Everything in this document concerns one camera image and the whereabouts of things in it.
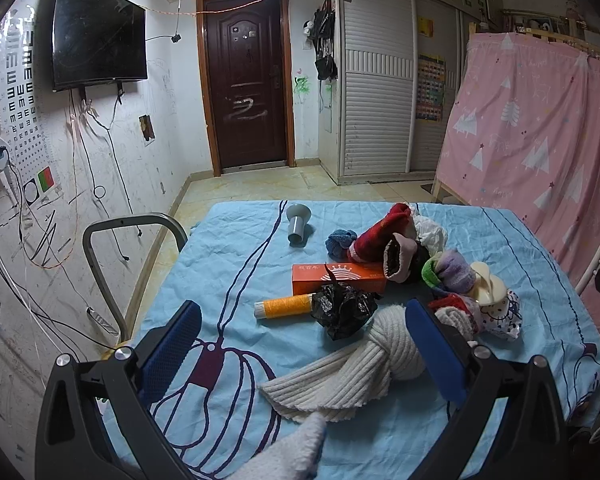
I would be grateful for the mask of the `left white knit glove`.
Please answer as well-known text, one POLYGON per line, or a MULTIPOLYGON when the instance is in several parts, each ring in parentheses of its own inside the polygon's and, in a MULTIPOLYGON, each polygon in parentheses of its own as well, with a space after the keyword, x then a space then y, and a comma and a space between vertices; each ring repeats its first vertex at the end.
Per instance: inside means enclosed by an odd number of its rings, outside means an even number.
POLYGON ((295 432, 241 466, 230 479, 314 479, 326 437, 326 420, 311 414, 295 432))

